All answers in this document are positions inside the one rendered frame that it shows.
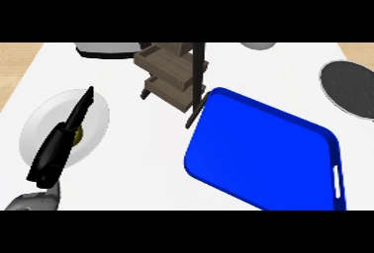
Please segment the yellow-green item on plate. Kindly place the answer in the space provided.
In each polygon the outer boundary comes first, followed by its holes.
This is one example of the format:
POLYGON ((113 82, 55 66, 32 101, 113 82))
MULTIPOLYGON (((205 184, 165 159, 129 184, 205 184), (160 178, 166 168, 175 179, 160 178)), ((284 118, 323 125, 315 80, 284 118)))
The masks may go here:
POLYGON ((82 138, 83 138, 83 128, 82 126, 79 126, 76 134, 74 134, 73 146, 76 146, 80 143, 82 138))

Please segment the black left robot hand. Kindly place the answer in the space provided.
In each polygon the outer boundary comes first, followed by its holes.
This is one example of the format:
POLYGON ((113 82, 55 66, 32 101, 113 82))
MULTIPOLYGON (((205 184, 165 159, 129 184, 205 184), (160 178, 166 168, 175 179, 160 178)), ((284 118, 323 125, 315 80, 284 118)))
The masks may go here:
POLYGON ((51 189, 61 178, 76 132, 92 103, 94 87, 89 87, 73 108, 67 121, 58 123, 52 129, 33 161, 27 180, 36 182, 40 189, 51 189))

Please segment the grey round object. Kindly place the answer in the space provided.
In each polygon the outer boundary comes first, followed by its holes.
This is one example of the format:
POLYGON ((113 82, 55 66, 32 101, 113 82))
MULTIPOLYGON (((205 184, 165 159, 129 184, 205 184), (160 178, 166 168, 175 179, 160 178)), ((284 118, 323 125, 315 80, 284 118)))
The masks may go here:
POLYGON ((267 50, 276 46, 276 42, 242 42, 242 44, 255 50, 267 50))

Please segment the wooden tiered basket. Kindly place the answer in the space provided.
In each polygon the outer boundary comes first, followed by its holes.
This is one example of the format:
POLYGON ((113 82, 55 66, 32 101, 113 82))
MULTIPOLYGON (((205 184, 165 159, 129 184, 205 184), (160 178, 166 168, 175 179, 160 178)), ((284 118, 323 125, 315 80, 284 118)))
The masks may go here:
POLYGON ((208 95, 205 94, 203 73, 209 62, 205 60, 203 42, 142 42, 135 53, 135 64, 150 72, 141 98, 156 94, 184 113, 193 109, 187 127, 199 116, 208 95))

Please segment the white oval plate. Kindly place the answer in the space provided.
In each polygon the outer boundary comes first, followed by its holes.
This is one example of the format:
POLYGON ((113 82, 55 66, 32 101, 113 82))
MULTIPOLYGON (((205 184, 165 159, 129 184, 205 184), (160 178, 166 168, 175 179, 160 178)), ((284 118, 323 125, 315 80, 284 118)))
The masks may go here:
MULTIPOLYGON (((38 151, 54 127, 60 122, 67 120, 85 92, 85 89, 61 92, 49 98, 30 115, 20 137, 21 156, 29 165, 33 164, 38 151)), ((104 97, 98 93, 94 93, 94 104, 88 109, 82 123, 83 137, 72 149, 66 167, 73 166, 91 154, 104 138, 108 124, 108 104, 104 97)))

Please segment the dark grey round pan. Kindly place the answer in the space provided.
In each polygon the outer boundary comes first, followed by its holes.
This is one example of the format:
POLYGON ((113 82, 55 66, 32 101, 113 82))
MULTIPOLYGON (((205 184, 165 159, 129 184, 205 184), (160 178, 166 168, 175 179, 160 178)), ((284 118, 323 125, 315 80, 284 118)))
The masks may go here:
POLYGON ((323 67, 320 83, 336 107, 374 122, 374 71, 355 62, 338 60, 323 67))

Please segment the blue plastic tray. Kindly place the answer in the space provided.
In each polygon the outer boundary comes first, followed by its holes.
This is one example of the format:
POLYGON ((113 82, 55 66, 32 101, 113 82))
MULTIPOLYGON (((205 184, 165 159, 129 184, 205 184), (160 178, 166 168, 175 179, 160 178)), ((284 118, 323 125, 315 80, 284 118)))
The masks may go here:
POLYGON ((346 209, 333 132, 225 88, 208 95, 185 168, 262 210, 346 209))

